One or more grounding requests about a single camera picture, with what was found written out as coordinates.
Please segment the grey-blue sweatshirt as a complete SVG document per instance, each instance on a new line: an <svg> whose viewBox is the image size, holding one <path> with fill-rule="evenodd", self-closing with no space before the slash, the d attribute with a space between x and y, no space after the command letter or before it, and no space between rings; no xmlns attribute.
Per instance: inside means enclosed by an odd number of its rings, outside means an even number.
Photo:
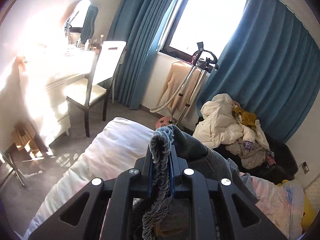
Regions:
<svg viewBox="0 0 320 240"><path fill-rule="evenodd" d="M235 161L224 158L175 125L158 128L150 139L149 149L153 164L153 193L151 198L138 199L133 205L133 239L156 239L155 227L165 220L170 211L173 197L170 190L169 156L172 149L183 160L184 167L200 172L211 180L227 178L254 204L259 201L251 177L240 175Z"/></svg>

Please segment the wooden crate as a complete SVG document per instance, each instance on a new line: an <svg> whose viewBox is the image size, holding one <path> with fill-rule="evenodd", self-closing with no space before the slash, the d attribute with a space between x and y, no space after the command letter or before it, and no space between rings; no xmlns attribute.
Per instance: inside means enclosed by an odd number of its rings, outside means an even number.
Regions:
<svg viewBox="0 0 320 240"><path fill-rule="evenodd" d="M19 151L26 150L27 152L36 154L40 149L36 144L35 136L35 129L33 129L29 122L18 122L11 133L11 140Z"/></svg>

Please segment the mustard yellow garment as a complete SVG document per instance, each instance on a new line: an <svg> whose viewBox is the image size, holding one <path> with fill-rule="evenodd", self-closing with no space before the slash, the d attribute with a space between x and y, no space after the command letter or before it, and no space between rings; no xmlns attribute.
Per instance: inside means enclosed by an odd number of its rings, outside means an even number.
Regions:
<svg viewBox="0 0 320 240"><path fill-rule="evenodd" d="M252 130L256 130L255 121L257 116L255 113L250 113L240 106L239 103L233 101L232 115L236 119L237 123L244 125Z"/></svg>

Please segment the cream puffer jacket pile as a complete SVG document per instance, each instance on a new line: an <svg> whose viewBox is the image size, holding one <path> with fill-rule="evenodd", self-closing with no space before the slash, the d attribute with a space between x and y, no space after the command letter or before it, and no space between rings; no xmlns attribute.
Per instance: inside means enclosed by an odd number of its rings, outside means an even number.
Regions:
<svg viewBox="0 0 320 240"><path fill-rule="evenodd" d="M247 170L260 166L270 151L260 120L256 130L237 123L232 115L233 99L226 93L217 94L201 108L203 120L195 128L193 137L209 148L224 145L226 150L241 160Z"/></svg>

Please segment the metal folding chair leg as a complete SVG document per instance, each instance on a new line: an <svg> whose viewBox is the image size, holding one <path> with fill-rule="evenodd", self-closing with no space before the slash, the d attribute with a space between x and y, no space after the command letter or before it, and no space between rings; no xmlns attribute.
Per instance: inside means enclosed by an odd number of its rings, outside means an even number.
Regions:
<svg viewBox="0 0 320 240"><path fill-rule="evenodd" d="M22 174L21 172L18 170L18 168L16 167L16 165L13 163L12 161L12 158L11 158L11 155L8 153L8 154L5 154L3 151L1 151L1 158L4 160L4 162L6 164L8 164L11 169L9 170L8 174L5 176L5 178L2 180L1 182L1 188L6 184L7 180L9 179L9 177L15 173L16 174L16 177L18 179L18 181L20 182L21 186L22 187L26 187L26 184L22 178Z"/></svg>

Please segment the white seat dark chair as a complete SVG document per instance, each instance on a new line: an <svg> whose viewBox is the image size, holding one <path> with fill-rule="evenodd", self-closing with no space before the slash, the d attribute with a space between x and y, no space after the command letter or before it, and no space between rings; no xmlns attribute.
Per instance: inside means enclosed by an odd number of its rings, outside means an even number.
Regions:
<svg viewBox="0 0 320 240"><path fill-rule="evenodd" d="M104 41L95 53L91 70L84 78L71 83L65 88L66 100L84 113L86 137L90 137L89 110L103 102L102 120L106 120L110 89L104 88L101 83L106 80L114 81L116 70L121 64L121 57L125 54L125 41Z"/></svg>

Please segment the yellow plush toy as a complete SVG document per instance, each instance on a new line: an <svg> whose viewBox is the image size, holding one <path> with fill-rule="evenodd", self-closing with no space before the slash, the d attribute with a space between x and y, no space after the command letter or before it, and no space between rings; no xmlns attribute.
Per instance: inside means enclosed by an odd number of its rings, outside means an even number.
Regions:
<svg viewBox="0 0 320 240"><path fill-rule="evenodd" d="M289 239L298 239L310 228L317 213L298 181L283 180L277 186L284 191L289 207Z"/></svg>

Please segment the wall power socket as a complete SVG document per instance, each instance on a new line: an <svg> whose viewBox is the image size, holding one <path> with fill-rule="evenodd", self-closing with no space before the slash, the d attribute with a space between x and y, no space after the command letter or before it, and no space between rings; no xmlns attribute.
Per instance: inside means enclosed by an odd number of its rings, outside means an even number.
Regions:
<svg viewBox="0 0 320 240"><path fill-rule="evenodd" d="M309 167L308 167L308 165L307 165L306 162L303 162L303 163L301 164L301 167L302 167L302 169L303 169L304 174L307 174L307 173L310 171L310 169L309 169Z"/></svg>

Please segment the white dressing table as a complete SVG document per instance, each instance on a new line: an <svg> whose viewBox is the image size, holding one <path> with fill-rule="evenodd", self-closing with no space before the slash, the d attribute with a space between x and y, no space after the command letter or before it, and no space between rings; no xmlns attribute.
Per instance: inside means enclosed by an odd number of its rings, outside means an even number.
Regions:
<svg viewBox="0 0 320 240"><path fill-rule="evenodd" d="M25 109L45 146L68 133L71 122L65 88L90 72L94 58L93 51L69 47L29 57L20 68Z"/></svg>

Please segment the teal curtain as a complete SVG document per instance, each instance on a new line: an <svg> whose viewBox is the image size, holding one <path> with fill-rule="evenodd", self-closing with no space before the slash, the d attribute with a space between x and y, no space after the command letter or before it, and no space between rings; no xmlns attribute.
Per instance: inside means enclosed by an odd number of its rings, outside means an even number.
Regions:
<svg viewBox="0 0 320 240"><path fill-rule="evenodd" d="M139 109L148 85L158 43L177 0L122 0L108 41L125 41L126 54L116 77L116 99Z"/></svg>
<svg viewBox="0 0 320 240"><path fill-rule="evenodd" d="M196 107L226 93L281 142L294 135L319 92L319 47L280 0L246 1L217 64Z"/></svg>

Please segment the pastel pink quilted duvet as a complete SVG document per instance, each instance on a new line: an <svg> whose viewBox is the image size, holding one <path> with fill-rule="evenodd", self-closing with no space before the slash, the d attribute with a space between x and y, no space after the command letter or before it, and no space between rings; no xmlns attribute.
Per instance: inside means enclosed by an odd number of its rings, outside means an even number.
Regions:
<svg viewBox="0 0 320 240"><path fill-rule="evenodd" d="M113 179L132 168L138 158L146 155L154 131L125 118L114 118L80 155L78 160L51 188L29 228L23 236L28 239L45 220L74 196L91 179ZM274 183L238 172L240 178L259 199L256 206L288 239L302 235L304 191L293 180L277 186Z"/></svg>

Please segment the right teal curtain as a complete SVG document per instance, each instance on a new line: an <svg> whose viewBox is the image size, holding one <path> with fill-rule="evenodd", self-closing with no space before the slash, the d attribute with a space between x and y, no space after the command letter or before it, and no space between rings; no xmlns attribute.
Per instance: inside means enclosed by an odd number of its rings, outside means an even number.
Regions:
<svg viewBox="0 0 320 240"><path fill-rule="evenodd" d="M217 64L196 107L226 93L281 142L294 135L319 92L319 47L280 0L246 1Z"/></svg>

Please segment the left teal curtain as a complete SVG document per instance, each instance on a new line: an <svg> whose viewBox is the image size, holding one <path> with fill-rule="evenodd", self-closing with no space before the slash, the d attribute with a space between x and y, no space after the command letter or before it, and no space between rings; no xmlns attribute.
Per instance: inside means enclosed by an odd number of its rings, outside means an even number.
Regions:
<svg viewBox="0 0 320 240"><path fill-rule="evenodd" d="M126 54L116 77L116 99L139 109L148 85L158 43L177 0L122 0L108 41L125 41Z"/></svg>

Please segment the vanity mirror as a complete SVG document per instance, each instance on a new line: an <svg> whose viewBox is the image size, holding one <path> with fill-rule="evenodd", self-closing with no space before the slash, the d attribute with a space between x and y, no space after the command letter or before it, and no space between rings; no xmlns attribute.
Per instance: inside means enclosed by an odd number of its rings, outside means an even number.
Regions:
<svg viewBox="0 0 320 240"><path fill-rule="evenodd" d="M74 44L72 34L79 34L80 43L91 40L95 31L95 20L99 9L90 0L79 0L71 4L72 12L65 22L65 35L69 44Z"/></svg>

